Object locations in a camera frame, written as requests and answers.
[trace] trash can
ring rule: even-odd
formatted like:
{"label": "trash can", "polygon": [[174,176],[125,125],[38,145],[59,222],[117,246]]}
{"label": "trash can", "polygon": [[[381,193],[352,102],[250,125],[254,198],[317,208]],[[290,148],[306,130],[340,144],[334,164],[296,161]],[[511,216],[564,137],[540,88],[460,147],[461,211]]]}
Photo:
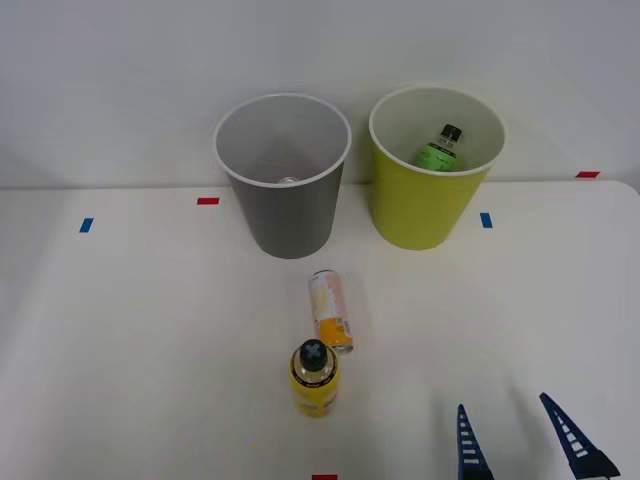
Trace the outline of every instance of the trash can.
{"label": "trash can", "polygon": [[[445,125],[462,130],[453,171],[414,163]],[[374,144],[371,214],[388,242],[408,250],[446,240],[505,143],[498,115],[459,90],[413,86],[383,97],[369,116]]]}
{"label": "trash can", "polygon": [[213,135],[253,238],[280,258],[306,257],[328,240],[350,147],[337,108],[292,93],[242,103]]}

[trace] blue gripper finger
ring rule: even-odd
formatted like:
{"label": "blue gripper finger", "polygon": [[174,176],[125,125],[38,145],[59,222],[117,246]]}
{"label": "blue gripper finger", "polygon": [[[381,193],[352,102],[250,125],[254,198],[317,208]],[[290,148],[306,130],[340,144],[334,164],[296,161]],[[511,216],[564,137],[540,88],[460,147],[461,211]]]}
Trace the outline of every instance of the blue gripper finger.
{"label": "blue gripper finger", "polygon": [[457,424],[458,480],[493,480],[493,474],[484,459],[462,405],[458,406]]}
{"label": "blue gripper finger", "polygon": [[584,433],[573,423],[573,420],[554,402],[549,395],[543,393],[540,400],[549,414],[553,428],[556,430],[560,445],[569,460],[569,467],[576,479],[595,477],[619,477],[620,472],[611,460],[589,441]]}

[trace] bottle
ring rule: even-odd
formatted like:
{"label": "bottle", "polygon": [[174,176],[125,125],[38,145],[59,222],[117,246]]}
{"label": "bottle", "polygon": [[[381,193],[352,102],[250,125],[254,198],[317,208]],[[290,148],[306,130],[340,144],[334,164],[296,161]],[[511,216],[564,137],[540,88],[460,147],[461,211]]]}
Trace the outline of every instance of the bottle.
{"label": "bottle", "polygon": [[289,372],[298,409],[309,417],[327,415],[336,400],[340,378],[333,349],[320,340],[307,340],[293,352]]}
{"label": "bottle", "polygon": [[454,150],[461,134],[459,128],[445,125],[440,136],[420,150],[416,166],[436,172],[452,171],[456,164]]}

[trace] blue tape mark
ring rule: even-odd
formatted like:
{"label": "blue tape mark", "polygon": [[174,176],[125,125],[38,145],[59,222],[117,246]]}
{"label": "blue tape mark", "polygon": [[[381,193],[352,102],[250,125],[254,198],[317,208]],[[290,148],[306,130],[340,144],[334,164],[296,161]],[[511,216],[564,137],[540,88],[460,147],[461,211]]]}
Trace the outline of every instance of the blue tape mark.
{"label": "blue tape mark", "polygon": [[493,223],[491,223],[491,215],[486,212],[481,213],[480,219],[482,220],[482,226],[484,228],[493,228]]}
{"label": "blue tape mark", "polygon": [[93,224],[93,218],[85,218],[80,227],[80,233],[88,233]]}

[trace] black spray cap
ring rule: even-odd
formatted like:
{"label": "black spray cap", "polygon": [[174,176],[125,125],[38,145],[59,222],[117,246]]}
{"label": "black spray cap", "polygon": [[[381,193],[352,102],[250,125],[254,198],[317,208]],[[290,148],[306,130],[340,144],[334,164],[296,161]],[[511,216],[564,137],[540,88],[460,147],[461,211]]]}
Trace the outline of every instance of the black spray cap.
{"label": "black spray cap", "polygon": [[462,135],[462,130],[447,123],[442,129],[442,133],[440,135],[442,135],[443,137],[447,137],[454,142],[457,142],[460,138],[460,135]]}
{"label": "black spray cap", "polygon": [[307,340],[300,347],[300,363],[310,372],[318,372],[327,364],[327,347],[320,340]]}

